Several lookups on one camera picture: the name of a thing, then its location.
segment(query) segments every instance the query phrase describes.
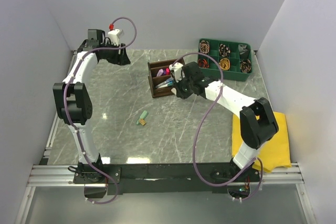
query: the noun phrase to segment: folded yellow fabric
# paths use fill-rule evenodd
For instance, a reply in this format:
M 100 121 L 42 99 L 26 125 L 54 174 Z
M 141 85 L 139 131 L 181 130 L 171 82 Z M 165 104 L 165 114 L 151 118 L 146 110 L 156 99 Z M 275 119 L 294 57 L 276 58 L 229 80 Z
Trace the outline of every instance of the folded yellow fabric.
M 284 114 L 274 112 L 275 118 L 279 125 L 279 132 L 274 137 L 267 141 L 261 148 L 258 157 L 264 165 L 265 172 L 272 172 L 275 167 L 284 166 L 291 167 L 289 157 L 289 140 L 286 117 Z M 236 155 L 243 139 L 240 135 L 240 120 L 236 115 L 233 115 L 232 122 L 232 155 Z M 260 162 L 255 161 L 254 169 L 261 170 Z

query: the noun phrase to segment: white wall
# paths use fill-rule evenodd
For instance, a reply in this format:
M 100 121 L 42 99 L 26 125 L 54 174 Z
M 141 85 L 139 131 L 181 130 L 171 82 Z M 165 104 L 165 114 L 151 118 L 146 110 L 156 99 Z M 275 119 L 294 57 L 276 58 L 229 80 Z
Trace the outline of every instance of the white wall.
M 68 48 L 43 0 L 0 0 L 0 222 L 14 223 L 55 113 Z
M 285 0 L 258 52 L 319 223 L 335 223 L 335 40 L 335 0 Z
M 88 28 L 107 30 L 116 17 L 137 24 L 133 48 L 190 49 L 201 37 L 245 41 L 258 49 L 284 0 L 47 0 L 71 49 Z M 125 39 L 133 36 L 131 25 Z

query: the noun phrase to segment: green compartment organizer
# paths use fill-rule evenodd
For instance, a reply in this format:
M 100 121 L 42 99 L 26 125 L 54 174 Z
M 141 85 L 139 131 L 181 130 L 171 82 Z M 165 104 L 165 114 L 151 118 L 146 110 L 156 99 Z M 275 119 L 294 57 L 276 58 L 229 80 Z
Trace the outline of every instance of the green compartment organizer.
M 219 62 L 222 57 L 219 56 L 219 44 L 225 44 L 228 46 L 231 50 L 231 53 L 229 55 L 229 61 L 230 61 L 230 69 L 229 70 L 223 70 L 223 76 L 225 80 L 234 80 L 234 81 L 246 81 L 246 79 L 249 77 L 249 75 L 252 73 L 253 69 L 251 66 L 250 73 L 242 73 L 240 70 L 240 58 L 239 58 L 239 51 L 238 51 L 238 45 L 244 44 L 247 45 L 248 49 L 251 49 L 251 46 L 247 43 L 240 43 L 240 42 L 231 42 L 231 41 L 224 41 L 224 40 L 213 40 L 213 39 L 205 39 L 202 38 L 201 40 L 209 41 L 210 50 L 209 50 L 209 56 L 212 57 L 214 60 Z M 206 59 L 209 63 L 209 68 L 201 68 L 202 73 L 205 76 L 213 76 L 216 78 L 220 78 L 221 72 L 219 71 L 216 64 L 201 55 L 198 56 L 199 59 Z M 248 59 L 252 63 L 252 50 L 250 50 L 250 54 L 248 56 Z

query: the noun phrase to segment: green eraser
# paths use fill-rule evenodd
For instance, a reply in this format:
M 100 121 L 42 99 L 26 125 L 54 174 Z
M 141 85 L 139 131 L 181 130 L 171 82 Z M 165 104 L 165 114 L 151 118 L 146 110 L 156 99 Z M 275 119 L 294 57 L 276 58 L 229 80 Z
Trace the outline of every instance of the green eraser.
M 148 116 L 148 112 L 147 112 L 146 110 L 144 110 L 144 111 L 141 113 L 141 115 L 139 116 L 139 118 L 138 118 L 136 124 L 139 125 L 139 124 L 140 124 L 139 119 L 145 119 L 146 116 Z

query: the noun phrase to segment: marble table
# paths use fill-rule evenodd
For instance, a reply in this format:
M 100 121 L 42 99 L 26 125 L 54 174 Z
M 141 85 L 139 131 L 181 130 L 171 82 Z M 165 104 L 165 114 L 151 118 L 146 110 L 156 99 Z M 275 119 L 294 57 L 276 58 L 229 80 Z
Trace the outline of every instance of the marble table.
M 128 50 L 131 64 L 116 66 L 100 61 L 87 85 L 93 104 L 93 140 L 105 163 L 189 163 L 196 128 L 211 102 L 192 95 L 152 98 L 147 62 L 175 59 L 193 50 Z M 185 57 L 185 61 L 197 56 Z M 268 98 L 259 65 L 246 82 L 225 80 L 229 87 L 250 97 Z M 146 126 L 136 125 L 147 110 Z M 49 165 L 77 164 L 71 132 L 63 121 L 56 125 Z M 216 105 L 208 115 L 197 142 L 198 162 L 231 159 L 232 113 Z

